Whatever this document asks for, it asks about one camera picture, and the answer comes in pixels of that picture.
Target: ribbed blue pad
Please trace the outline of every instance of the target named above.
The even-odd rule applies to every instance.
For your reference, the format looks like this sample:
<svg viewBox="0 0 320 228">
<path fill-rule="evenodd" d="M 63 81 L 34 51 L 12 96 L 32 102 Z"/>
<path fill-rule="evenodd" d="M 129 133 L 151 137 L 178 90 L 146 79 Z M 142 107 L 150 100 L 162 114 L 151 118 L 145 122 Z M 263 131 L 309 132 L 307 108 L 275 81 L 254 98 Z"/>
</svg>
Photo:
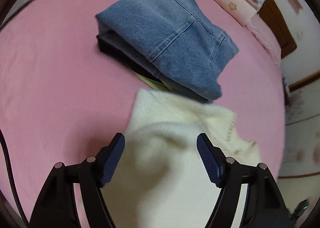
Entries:
<svg viewBox="0 0 320 228">
<path fill-rule="evenodd" d="M 221 182 L 220 168 L 201 135 L 197 138 L 197 148 L 210 181 L 215 183 L 216 186 L 219 186 Z"/>
<path fill-rule="evenodd" d="M 116 167 L 124 151 L 124 146 L 125 146 L 124 135 L 121 135 L 116 145 L 114 146 L 110 156 L 104 163 L 102 177 L 101 177 L 102 186 L 104 186 L 106 183 L 109 183 L 111 181 L 112 176 L 116 170 Z"/>
</svg>

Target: wooden headboard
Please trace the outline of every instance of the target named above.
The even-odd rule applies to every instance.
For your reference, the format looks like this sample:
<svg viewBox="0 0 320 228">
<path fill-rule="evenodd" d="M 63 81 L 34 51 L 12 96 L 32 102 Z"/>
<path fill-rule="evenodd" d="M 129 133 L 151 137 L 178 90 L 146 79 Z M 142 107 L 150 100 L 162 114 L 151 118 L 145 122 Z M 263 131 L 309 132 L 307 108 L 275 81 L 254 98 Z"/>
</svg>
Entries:
<svg viewBox="0 0 320 228">
<path fill-rule="evenodd" d="M 258 14 L 275 34 L 281 46 L 281 58 L 297 49 L 297 44 L 274 0 L 266 0 Z"/>
</svg>

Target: black device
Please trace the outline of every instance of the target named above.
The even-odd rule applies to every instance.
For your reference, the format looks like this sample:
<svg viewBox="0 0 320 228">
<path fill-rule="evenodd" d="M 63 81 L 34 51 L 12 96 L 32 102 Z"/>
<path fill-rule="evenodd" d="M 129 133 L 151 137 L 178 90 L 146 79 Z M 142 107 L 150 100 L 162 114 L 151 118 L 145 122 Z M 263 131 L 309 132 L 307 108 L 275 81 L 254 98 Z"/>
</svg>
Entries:
<svg viewBox="0 0 320 228">
<path fill-rule="evenodd" d="M 97 156 L 81 164 L 52 168 L 33 209 L 30 228 L 80 228 L 73 184 L 79 183 L 90 228 L 116 228 L 100 188 L 111 181 L 124 151 L 124 135 L 117 133 Z M 209 179 L 221 188 L 205 228 L 230 228 L 236 213 L 241 184 L 248 184 L 241 228 L 293 228 L 293 218 L 285 207 L 279 188 L 264 163 L 242 165 L 226 157 L 205 134 L 197 138 L 197 148 Z"/>
</svg>

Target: mattress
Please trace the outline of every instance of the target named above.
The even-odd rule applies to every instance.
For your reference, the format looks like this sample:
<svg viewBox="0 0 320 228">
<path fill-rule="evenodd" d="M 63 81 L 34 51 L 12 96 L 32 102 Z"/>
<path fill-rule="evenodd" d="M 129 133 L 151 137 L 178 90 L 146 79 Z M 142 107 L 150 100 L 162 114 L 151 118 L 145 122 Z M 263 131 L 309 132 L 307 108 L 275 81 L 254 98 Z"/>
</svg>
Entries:
<svg viewBox="0 0 320 228">
<path fill-rule="evenodd" d="M 28 218 L 53 165 L 78 164 L 124 132 L 137 91 L 148 88 L 98 49 L 94 16 L 116 1 L 35 0 L 0 32 L 0 127 Z M 281 72 L 217 3 L 196 2 L 240 50 L 218 79 L 223 96 L 215 103 L 237 113 L 240 137 L 258 141 L 277 178 L 284 149 Z M 0 176 L 0 190 L 15 207 L 3 156 Z"/>
</svg>

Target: denim seam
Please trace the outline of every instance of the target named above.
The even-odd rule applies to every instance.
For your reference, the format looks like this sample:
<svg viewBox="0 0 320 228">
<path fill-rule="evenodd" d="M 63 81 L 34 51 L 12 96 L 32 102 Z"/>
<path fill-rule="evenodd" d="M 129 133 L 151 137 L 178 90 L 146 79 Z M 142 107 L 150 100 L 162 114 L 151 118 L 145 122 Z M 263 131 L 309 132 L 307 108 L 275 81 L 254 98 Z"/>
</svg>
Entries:
<svg viewBox="0 0 320 228">
<path fill-rule="evenodd" d="M 187 7 L 185 7 L 184 4 L 181 3 L 179 0 L 174 0 L 174 1 L 177 2 L 181 7 L 183 7 L 183 8 L 184 8 L 187 12 L 189 12 L 192 16 L 194 16 L 194 17 L 199 21 L 199 23 L 201 23 L 202 26 L 203 26 L 211 35 L 213 35 L 217 40 L 220 40 L 219 38 L 217 38 L 217 37 L 215 36 L 215 33 L 212 32 L 212 31 L 205 25 L 205 23 L 203 23 L 203 22 L 201 21 L 201 19 L 200 19 L 196 14 L 193 14 L 193 12 L 191 12 L 190 10 L 188 10 Z"/>
<path fill-rule="evenodd" d="M 216 59 L 218 49 L 219 49 L 219 47 L 220 47 L 220 45 L 221 45 L 222 41 L 223 41 L 223 40 L 224 40 L 224 38 L 226 37 L 226 35 L 227 35 L 227 33 L 225 33 L 225 35 L 224 35 L 224 36 L 223 36 L 223 38 L 221 39 L 221 42 L 219 43 L 219 45 L 218 45 L 218 46 L 217 46 L 217 48 L 216 48 L 216 51 L 215 51 L 215 53 L 214 53 L 214 55 L 213 55 L 213 58 L 212 58 L 212 62 L 213 62 L 213 63 L 214 63 L 214 61 L 215 61 L 215 59 Z"/>
<path fill-rule="evenodd" d="M 147 58 L 150 62 L 153 62 L 178 36 L 185 32 L 192 23 L 196 20 L 195 17 L 188 19 L 187 23 L 184 24 L 181 28 L 172 33 L 167 39 L 165 39 L 159 47 L 157 47 L 151 55 Z"/>
</svg>

